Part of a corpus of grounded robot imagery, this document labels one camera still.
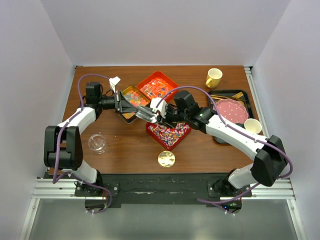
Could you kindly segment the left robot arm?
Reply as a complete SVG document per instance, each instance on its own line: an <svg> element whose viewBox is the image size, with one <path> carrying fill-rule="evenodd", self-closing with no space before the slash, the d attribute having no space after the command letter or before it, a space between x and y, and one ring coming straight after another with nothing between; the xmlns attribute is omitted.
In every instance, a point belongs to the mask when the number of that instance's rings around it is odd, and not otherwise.
<svg viewBox="0 0 320 240"><path fill-rule="evenodd" d="M113 94L107 96L99 82L87 83L85 96L80 98L75 113L60 124L45 129L43 161L46 167L54 170L54 183L64 175L70 175L92 196L106 193L101 173L84 160L81 134L104 110L114 110L118 114L138 111L114 86L111 89Z"/></svg>

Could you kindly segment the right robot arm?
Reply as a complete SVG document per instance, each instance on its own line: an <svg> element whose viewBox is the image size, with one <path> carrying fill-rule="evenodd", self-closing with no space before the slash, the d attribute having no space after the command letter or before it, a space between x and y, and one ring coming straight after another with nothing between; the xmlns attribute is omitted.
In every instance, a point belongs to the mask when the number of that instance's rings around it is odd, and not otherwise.
<svg viewBox="0 0 320 240"><path fill-rule="evenodd" d="M187 90L177 92L174 101L175 106L170 106L160 97L152 99L153 121L170 127L187 123L194 130L227 142L252 160L251 164L233 169L223 179L215 181L211 187L216 192L233 197L251 184L271 187L281 178L289 160L278 136L259 135L231 122L216 103L212 107L199 107Z"/></svg>

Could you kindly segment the metal scoop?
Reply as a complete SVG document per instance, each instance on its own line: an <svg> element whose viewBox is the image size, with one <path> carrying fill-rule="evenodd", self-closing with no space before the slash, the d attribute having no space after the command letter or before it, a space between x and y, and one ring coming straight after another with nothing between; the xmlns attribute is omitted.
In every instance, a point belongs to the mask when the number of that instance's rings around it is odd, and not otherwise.
<svg viewBox="0 0 320 240"><path fill-rule="evenodd" d="M139 105L136 108L135 115L137 118L140 118L148 123L156 123L158 120L158 113L155 108L150 108L147 106Z"/></svg>

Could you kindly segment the clear glass jar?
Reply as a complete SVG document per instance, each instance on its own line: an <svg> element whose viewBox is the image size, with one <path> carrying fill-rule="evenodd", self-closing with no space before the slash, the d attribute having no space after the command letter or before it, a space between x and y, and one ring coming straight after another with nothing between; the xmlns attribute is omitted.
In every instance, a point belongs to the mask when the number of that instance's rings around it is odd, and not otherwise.
<svg viewBox="0 0 320 240"><path fill-rule="evenodd" d="M98 155L103 154L107 149L107 141L101 134L93 134L87 144L89 149Z"/></svg>

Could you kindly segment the red lollipop tin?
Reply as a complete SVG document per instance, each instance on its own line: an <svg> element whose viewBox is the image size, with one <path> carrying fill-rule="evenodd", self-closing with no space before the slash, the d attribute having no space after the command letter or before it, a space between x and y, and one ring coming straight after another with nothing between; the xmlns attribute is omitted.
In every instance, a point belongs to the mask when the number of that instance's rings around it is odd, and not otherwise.
<svg viewBox="0 0 320 240"><path fill-rule="evenodd" d="M192 131L187 123L178 123L176 127L170 128L158 123L147 122L145 129L167 151L173 150Z"/></svg>

